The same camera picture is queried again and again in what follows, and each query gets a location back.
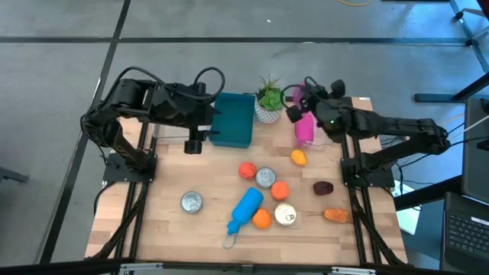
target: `orange ball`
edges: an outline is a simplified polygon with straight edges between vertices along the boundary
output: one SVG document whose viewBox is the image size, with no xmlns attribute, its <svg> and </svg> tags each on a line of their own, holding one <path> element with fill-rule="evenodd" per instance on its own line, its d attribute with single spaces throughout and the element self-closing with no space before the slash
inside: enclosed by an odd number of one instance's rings
<svg viewBox="0 0 489 275">
<path fill-rule="evenodd" d="M 284 200 L 289 196 L 289 186 L 286 182 L 276 182 L 271 188 L 272 197 L 276 200 Z"/>
<path fill-rule="evenodd" d="M 254 175 L 257 173 L 256 165 L 246 162 L 242 163 L 239 166 L 239 176 L 245 178 L 247 180 L 251 180 L 254 178 Z"/>
<path fill-rule="evenodd" d="M 259 229 L 267 229 L 272 225 L 272 215 L 266 209 L 258 209 L 251 222 Z"/>
</svg>

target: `laptop keyboard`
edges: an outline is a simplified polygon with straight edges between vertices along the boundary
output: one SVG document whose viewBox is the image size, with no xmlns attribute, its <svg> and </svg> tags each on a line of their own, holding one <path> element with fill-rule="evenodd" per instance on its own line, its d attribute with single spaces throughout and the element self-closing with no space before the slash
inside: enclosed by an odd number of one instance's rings
<svg viewBox="0 0 489 275">
<path fill-rule="evenodd" d="M 449 215 L 446 245 L 489 260 L 489 226 Z"/>
</svg>

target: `potted plant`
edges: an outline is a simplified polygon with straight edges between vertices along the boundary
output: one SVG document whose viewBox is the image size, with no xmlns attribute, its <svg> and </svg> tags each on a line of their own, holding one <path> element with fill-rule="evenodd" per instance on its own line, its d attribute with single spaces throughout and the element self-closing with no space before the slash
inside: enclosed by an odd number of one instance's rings
<svg viewBox="0 0 489 275">
<path fill-rule="evenodd" d="M 274 123 L 282 115 L 282 102 L 280 100 L 280 88 L 277 85 L 278 79 L 268 81 L 260 77 L 263 87 L 256 93 L 256 102 L 254 111 L 257 114 L 259 122 Z"/>
</svg>

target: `silver can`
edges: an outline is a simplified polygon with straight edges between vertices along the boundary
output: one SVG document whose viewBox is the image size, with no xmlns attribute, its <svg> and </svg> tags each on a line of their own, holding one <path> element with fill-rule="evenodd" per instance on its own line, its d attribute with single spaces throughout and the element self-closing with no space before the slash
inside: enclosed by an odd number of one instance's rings
<svg viewBox="0 0 489 275">
<path fill-rule="evenodd" d="M 202 197 L 197 192 L 186 192 L 180 200 L 180 206 L 189 214 L 197 213 L 202 208 Z"/>
<path fill-rule="evenodd" d="M 254 178 L 258 186 L 265 189 L 270 188 L 275 183 L 275 179 L 275 172 L 268 167 L 260 168 Z"/>
<path fill-rule="evenodd" d="M 285 202 L 277 205 L 274 215 L 277 222 L 281 225 L 292 225 L 297 218 L 297 213 L 294 207 Z"/>
</svg>

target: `pink bottle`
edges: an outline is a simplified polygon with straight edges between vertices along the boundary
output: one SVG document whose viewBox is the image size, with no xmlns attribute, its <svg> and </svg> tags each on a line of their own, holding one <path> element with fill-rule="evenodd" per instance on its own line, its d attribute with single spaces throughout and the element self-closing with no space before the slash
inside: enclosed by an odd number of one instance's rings
<svg viewBox="0 0 489 275">
<path fill-rule="evenodd" d="M 300 92 L 300 88 L 296 87 L 293 90 L 293 104 L 300 106 L 299 100 L 302 93 Z M 294 125 L 294 132 L 296 135 L 296 146 L 303 147 L 307 144 L 310 144 L 314 141 L 314 117 L 311 112 L 307 112 L 303 114 L 303 118 L 296 122 Z"/>
</svg>

